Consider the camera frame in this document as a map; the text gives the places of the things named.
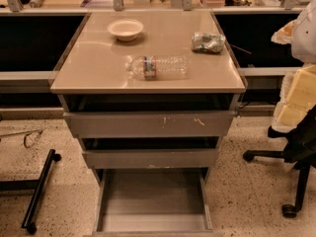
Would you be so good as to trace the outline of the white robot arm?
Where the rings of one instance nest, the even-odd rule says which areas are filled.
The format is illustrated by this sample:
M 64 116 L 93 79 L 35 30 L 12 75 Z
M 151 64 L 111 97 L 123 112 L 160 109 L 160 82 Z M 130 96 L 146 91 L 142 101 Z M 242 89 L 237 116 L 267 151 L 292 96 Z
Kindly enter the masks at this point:
M 316 0 L 274 33 L 272 41 L 280 42 L 285 36 L 291 40 L 291 55 L 304 63 L 295 73 L 284 75 L 274 112 L 272 128 L 288 133 L 316 106 Z

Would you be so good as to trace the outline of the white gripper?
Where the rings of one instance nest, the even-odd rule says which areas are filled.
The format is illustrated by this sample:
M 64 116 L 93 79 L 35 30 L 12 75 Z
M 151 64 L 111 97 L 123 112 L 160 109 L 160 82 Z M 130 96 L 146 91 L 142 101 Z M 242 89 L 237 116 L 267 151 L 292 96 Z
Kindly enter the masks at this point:
M 285 75 L 276 104 L 272 128 L 279 132 L 295 129 L 316 105 L 316 65 Z

